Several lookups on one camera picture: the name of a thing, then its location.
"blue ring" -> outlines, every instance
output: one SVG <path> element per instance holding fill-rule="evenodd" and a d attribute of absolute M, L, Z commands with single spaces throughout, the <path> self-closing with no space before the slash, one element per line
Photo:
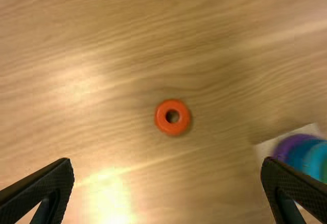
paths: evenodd
<path fill-rule="evenodd" d="M 304 157 L 312 147 L 318 145 L 321 142 L 325 142 L 325 140 L 306 140 L 305 143 L 293 148 L 287 155 L 286 164 L 302 172 Z"/>
<path fill-rule="evenodd" d="M 323 163 L 327 159 L 327 143 L 320 143 L 311 148 L 305 156 L 303 172 L 312 178 L 323 181 Z"/>

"toy ring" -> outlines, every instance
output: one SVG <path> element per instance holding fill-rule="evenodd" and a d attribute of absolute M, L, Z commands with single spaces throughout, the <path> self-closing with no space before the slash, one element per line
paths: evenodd
<path fill-rule="evenodd" d="M 185 132 L 191 122 L 191 113 L 180 100 L 166 100 L 155 112 L 155 124 L 164 133 L 177 136 Z"/>

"stacked rings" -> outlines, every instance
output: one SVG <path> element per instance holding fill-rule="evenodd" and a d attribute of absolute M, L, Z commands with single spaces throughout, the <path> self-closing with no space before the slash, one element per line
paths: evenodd
<path fill-rule="evenodd" d="M 327 141 L 307 134 L 282 140 L 273 152 L 276 158 L 312 178 L 327 183 Z"/>

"table surface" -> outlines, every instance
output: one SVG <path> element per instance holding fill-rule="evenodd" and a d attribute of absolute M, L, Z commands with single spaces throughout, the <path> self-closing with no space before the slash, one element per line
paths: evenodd
<path fill-rule="evenodd" d="M 70 158 L 63 223 L 273 223 L 253 145 L 311 122 L 327 130 L 326 0 L 0 11 L 0 188 Z M 169 98 L 193 117 L 176 138 L 153 122 Z"/>

